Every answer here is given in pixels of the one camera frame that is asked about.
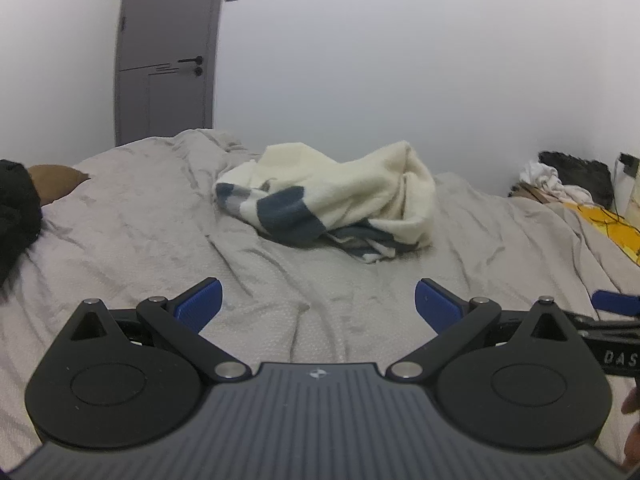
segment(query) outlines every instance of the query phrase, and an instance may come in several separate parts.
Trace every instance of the gray door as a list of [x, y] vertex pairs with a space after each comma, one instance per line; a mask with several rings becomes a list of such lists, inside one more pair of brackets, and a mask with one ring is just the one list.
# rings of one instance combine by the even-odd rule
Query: gray door
[[222, 0], [122, 0], [116, 56], [118, 146], [211, 127]]

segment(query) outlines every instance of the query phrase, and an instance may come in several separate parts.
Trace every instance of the door frame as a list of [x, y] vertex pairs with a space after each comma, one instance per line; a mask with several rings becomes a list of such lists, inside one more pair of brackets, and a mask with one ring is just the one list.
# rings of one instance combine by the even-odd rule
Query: door frame
[[[122, 23], [124, 20], [124, 0], [120, 0], [120, 12], [116, 24], [116, 53], [113, 63], [113, 129], [116, 146], [121, 146], [120, 136], [120, 53], [122, 49]], [[209, 20], [209, 34], [207, 37], [207, 52], [202, 65], [205, 78], [204, 102], [202, 103], [203, 124], [205, 128], [213, 127], [213, 98], [216, 84], [216, 53], [218, 51], [218, 30], [220, 29], [220, 15], [223, 0], [211, 0], [210, 16], [216, 20]]]

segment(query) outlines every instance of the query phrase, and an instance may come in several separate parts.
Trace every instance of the finger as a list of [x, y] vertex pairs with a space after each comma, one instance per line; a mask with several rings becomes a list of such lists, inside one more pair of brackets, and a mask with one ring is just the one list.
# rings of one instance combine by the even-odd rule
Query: finger
[[625, 463], [635, 465], [640, 462], [640, 422], [636, 422], [625, 442]]
[[634, 387], [626, 396], [625, 401], [622, 403], [622, 408], [620, 411], [622, 413], [633, 413], [636, 412], [640, 408], [640, 403], [638, 403], [638, 388]]

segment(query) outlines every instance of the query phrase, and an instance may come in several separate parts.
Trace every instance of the pillow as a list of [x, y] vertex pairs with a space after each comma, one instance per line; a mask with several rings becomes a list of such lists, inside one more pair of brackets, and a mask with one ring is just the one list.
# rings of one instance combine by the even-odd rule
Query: pillow
[[56, 164], [31, 166], [28, 171], [40, 197], [41, 206], [67, 196], [79, 184], [89, 179], [89, 175], [82, 171]]

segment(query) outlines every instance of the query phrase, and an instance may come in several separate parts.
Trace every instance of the bed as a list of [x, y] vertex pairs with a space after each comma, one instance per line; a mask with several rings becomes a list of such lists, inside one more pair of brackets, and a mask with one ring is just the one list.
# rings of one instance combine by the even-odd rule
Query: bed
[[[594, 316], [597, 289], [640, 294], [640, 269], [575, 212], [489, 196], [450, 173], [436, 177], [427, 249], [367, 265], [326, 244], [279, 245], [214, 200], [217, 175], [257, 156], [227, 134], [189, 130], [77, 166], [91, 180], [44, 207], [41, 237], [1, 291], [2, 468], [38, 445], [24, 387], [83, 298], [130, 308], [214, 276], [225, 300], [202, 335], [254, 369], [280, 361], [376, 362], [384, 370], [434, 337], [414, 307], [424, 277], [462, 298], [488, 296], [513, 310], [549, 294], [587, 316]], [[630, 381], [611, 383], [614, 406], [598, 444], [620, 462], [636, 417], [620, 415]]]

